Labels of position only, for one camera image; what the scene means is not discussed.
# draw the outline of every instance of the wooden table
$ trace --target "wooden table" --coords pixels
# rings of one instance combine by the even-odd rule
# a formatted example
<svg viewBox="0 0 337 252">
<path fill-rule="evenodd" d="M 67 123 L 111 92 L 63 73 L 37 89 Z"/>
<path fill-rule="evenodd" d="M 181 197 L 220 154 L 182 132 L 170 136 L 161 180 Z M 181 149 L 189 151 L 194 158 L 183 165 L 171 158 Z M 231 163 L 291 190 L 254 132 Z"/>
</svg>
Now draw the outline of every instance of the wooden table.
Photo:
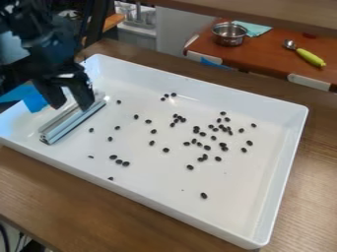
<svg viewBox="0 0 337 252">
<path fill-rule="evenodd" d="M 335 94 L 208 68 L 112 40 L 94 44 L 82 57 L 95 53 L 308 106 L 274 234 L 261 251 L 337 251 Z M 243 251 L 8 148 L 0 149 L 0 219 L 64 252 Z"/>
<path fill-rule="evenodd" d="M 219 59 L 223 65 L 244 71 L 273 76 L 293 81 L 300 77 L 317 80 L 321 86 L 337 92 L 337 38 L 308 38 L 302 32 L 273 29 L 259 37 L 246 37 L 244 43 L 237 47 L 220 46 L 213 41 L 212 26 L 228 22 L 220 19 L 200 32 L 197 38 L 184 49 L 187 57 L 194 54 Z M 324 59 L 327 64 L 323 69 L 314 67 L 300 58 L 296 52 L 282 46 L 285 39 L 293 39 L 299 48 L 304 48 Z"/>
</svg>

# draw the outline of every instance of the cable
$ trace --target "cable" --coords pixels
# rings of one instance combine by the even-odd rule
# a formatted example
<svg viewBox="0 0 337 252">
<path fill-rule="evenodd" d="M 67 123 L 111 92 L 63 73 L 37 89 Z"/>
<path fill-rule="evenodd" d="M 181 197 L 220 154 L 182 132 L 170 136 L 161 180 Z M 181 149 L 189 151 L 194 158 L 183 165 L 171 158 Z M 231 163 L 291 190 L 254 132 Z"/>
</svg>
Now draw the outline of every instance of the cable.
<svg viewBox="0 0 337 252">
<path fill-rule="evenodd" d="M 22 232 L 20 232 L 17 247 L 14 250 L 15 252 L 19 252 L 19 247 L 20 247 L 21 240 L 23 239 L 23 236 L 24 236 L 24 234 Z"/>
<path fill-rule="evenodd" d="M 7 232 L 6 232 L 5 227 L 2 224 L 0 224 L 0 232 L 2 234 L 2 238 L 4 239 L 5 252 L 10 252 L 11 247 L 10 247 L 10 243 L 9 243 L 9 240 L 8 240 Z"/>
</svg>

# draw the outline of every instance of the table surface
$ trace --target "table surface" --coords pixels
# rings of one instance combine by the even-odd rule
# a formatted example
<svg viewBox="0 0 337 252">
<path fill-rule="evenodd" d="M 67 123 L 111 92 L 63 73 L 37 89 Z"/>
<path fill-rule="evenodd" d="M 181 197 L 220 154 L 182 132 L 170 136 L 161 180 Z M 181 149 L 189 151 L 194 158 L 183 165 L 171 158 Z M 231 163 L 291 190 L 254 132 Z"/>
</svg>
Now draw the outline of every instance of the table surface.
<svg viewBox="0 0 337 252">
<path fill-rule="evenodd" d="M 306 105 L 309 116 L 270 244 L 262 252 L 337 251 L 337 97 L 102 40 L 95 53 Z M 64 252 L 243 251 L 178 220 L 8 148 L 0 148 L 0 219 Z"/>
<path fill-rule="evenodd" d="M 212 26 L 227 22 L 220 19 L 204 29 L 186 50 L 222 58 L 225 65 L 286 79 L 291 73 L 337 84 L 337 38 L 308 38 L 301 32 L 273 29 L 259 37 L 246 37 L 241 46 L 224 47 L 213 42 Z M 299 48 L 324 59 L 327 64 L 319 69 L 300 58 L 295 51 L 282 46 L 292 39 Z"/>
<path fill-rule="evenodd" d="M 159 6 L 270 27 L 337 36 L 334 0 L 143 0 Z"/>
</svg>

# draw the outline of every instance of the blue cloth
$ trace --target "blue cloth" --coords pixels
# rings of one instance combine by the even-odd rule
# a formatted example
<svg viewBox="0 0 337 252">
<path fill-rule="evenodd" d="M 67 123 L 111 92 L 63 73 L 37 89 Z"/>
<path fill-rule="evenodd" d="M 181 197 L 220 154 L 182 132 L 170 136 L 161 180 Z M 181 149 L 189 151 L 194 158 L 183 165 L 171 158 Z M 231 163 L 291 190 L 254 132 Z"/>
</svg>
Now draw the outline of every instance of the blue cloth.
<svg viewBox="0 0 337 252">
<path fill-rule="evenodd" d="M 240 25 L 248 30 L 247 35 L 250 37 L 255 37 L 255 36 L 260 36 L 261 34 L 264 34 L 272 28 L 270 27 L 264 27 L 256 24 L 251 24 L 251 23 L 246 23 L 246 22 L 241 22 L 241 21 L 233 21 L 233 24 L 235 25 Z"/>
<path fill-rule="evenodd" d="M 39 112 L 48 105 L 43 96 L 38 92 L 34 85 L 31 84 L 20 85 L 0 96 L 0 103 L 16 100 L 23 100 L 31 113 Z"/>
</svg>

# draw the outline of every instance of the metal spoon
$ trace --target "metal spoon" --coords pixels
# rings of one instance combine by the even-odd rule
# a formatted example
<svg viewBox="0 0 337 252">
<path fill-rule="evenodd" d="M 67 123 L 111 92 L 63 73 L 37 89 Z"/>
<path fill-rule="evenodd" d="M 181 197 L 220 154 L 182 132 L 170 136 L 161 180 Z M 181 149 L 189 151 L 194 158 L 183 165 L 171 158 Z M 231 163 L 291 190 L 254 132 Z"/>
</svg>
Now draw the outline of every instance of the metal spoon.
<svg viewBox="0 0 337 252">
<path fill-rule="evenodd" d="M 283 46 L 285 46 L 286 48 L 290 50 L 296 51 L 303 59 L 305 59 L 307 62 L 309 62 L 310 64 L 316 67 L 326 66 L 324 60 L 322 60 L 321 58 L 317 57 L 316 55 L 312 54 L 309 51 L 298 48 L 293 40 L 290 40 L 290 39 L 284 40 Z"/>
</svg>

